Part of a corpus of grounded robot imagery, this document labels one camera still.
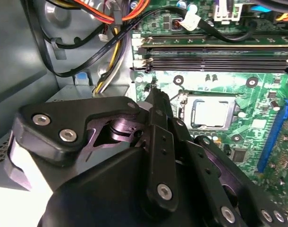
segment motherboard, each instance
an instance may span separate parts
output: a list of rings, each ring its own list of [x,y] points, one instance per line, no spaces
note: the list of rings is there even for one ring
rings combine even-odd
[[[132,32],[136,98],[151,87],[166,92],[190,134],[212,139],[288,214],[288,20],[250,0],[226,1],[226,11],[218,2],[151,0],[148,9],[194,7],[227,37],[251,21],[257,27],[246,41],[227,43],[186,30],[179,15],[151,15]]]

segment vent grille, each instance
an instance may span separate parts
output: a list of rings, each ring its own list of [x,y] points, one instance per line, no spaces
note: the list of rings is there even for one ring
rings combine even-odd
[[[4,159],[6,158],[8,150],[8,141],[9,138],[0,145],[0,162],[3,162]]]

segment bolt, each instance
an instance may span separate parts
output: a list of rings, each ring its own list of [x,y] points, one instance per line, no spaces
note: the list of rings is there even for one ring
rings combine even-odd
[[[180,119],[177,119],[177,123],[180,125],[180,126],[183,126],[184,123],[180,120]]]
[[[62,130],[59,136],[65,142],[74,142],[77,139],[77,134],[71,129]]]
[[[138,2],[137,2],[137,1],[132,1],[132,2],[130,3],[130,8],[131,8],[131,9],[135,9],[135,8],[137,7],[137,5],[138,5]]]
[[[274,215],[277,218],[278,221],[280,222],[285,222],[284,217],[278,212],[278,211],[274,211]]]
[[[128,105],[133,109],[135,109],[135,107],[136,107],[135,104],[133,104],[133,103],[128,103]]]
[[[157,114],[160,115],[160,116],[163,116],[163,113],[161,110],[156,110]]]
[[[163,183],[159,184],[157,187],[157,191],[158,191],[158,194],[162,197],[162,199],[171,200],[172,192],[167,185]]]
[[[249,81],[249,84],[254,85],[254,84],[256,84],[256,82],[254,80],[251,80],[251,81]]]
[[[210,141],[209,141],[207,138],[203,138],[203,141],[204,141],[206,144],[210,144]]]
[[[228,207],[221,207],[220,210],[221,210],[222,215],[228,222],[230,222],[231,224],[235,222],[234,214]]]
[[[48,116],[44,114],[36,114],[33,117],[33,122],[37,125],[45,126],[48,125],[51,122],[51,120]]]
[[[267,211],[262,210],[262,215],[267,221],[269,221],[269,222],[273,221],[272,217],[270,216],[270,214]]]
[[[182,82],[182,80],[181,80],[180,78],[177,78],[177,79],[176,79],[176,83],[177,83],[177,84],[179,84],[179,83],[181,83],[181,82]]]

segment black wire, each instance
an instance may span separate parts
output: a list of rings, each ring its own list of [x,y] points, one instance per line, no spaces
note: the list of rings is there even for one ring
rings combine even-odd
[[[72,50],[76,49],[80,46],[85,45],[89,41],[91,41],[95,36],[97,36],[99,33],[102,32],[104,29],[105,24],[101,24],[99,27],[97,27],[92,33],[90,33],[84,40],[81,40],[80,42],[76,44],[60,44],[56,42],[56,45],[61,48],[61,49],[66,49],[66,50]],[[48,42],[51,43],[51,38],[49,38],[44,31],[42,31],[44,39]]]
[[[51,0],[45,0],[46,2],[48,2],[48,3],[50,3],[50,4],[52,4],[52,5],[54,5],[54,6],[57,6],[57,7],[59,7],[59,8],[61,8],[61,9],[66,9],[66,10],[80,10],[80,8],[79,7],[64,7],[64,6],[61,6],[61,5],[58,5],[57,3],[55,3],[55,2],[53,2],[53,1],[51,1]]]
[[[288,1],[286,2],[287,4],[283,4],[283,1],[279,0],[254,0],[254,3],[280,13],[288,13]]]
[[[37,42],[37,46],[38,46],[39,52],[41,54],[43,63],[45,64],[46,68],[49,71],[53,72],[56,76],[59,76],[62,78],[74,76],[74,75],[84,71],[85,69],[89,68],[97,60],[99,60],[104,54],[106,54],[118,41],[122,40],[124,38],[124,36],[129,31],[131,31],[135,26],[137,26],[144,18],[148,17],[149,15],[154,14],[154,13],[161,11],[161,10],[168,10],[170,12],[177,13],[177,14],[184,17],[186,15],[186,12],[187,12],[185,9],[182,9],[179,7],[167,6],[167,7],[162,7],[162,8],[158,8],[158,9],[152,9],[152,10],[149,10],[145,13],[142,13],[141,15],[139,15],[136,18],[134,18],[133,20],[131,20],[130,23],[128,23],[124,27],[124,29],[122,29],[115,37],[113,37],[108,43],[106,43],[96,54],[94,54],[86,62],[84,62],[80,66],[76,67],[75,69],[72,69],[72,70],[67,71],[67,72],[59,73],[59,72],[54,71],[53,66],[51,64],[51,60],[50,60],[49,54],[47,52],[47,48],[46,48],[45,41],[43,38],[42,30],[40,27],[40,22],[38,20],[37,14],[36,14],[36,10],[35,10],[33,1],[32,0],[22,0],[22,1],[25,1],[26,14],[28,16],[28,20],[29,20],[30,26],[32,28],[32,32],[33,32],[33,35],[35,37],[35,40]],[[201,29],[205,30],[210,35],[212,35],[212,36],[214,36],[220,40],[223,40],[225,42],[229,42],[229,43],[241,42],[241,41],[244,41],[245,39],[247,39],[248,37],[250,37],[252,35],[252,33],[254,32],[254,30],[256,29],[256,22],[252,22],[250,25],[251,25],[251,30],[247,34],[245,34],[241,37],[238,37],[238,38],[229,39],[226,36],[224,36],[222,33],[220,33],[219,31],[217,31],[214,27],[210,26],[205,21],[200,20],[200,22],[199,22],[199,27]]]

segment blue pcie slot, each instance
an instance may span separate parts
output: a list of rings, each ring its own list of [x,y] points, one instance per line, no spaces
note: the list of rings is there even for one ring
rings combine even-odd
[[[267,138],[266,144],[263,148],[262,155],[257,163],[257,170],[260,173],[263,173],[265,167],[267,166],[267,162],[269,160],[272,149],[276,143],[278,134],[280,129],[284,123],[284,121],[288,118],[288,100],[285,99],[284,107],[278,112],[274,124],[271,128],[271,132]]]

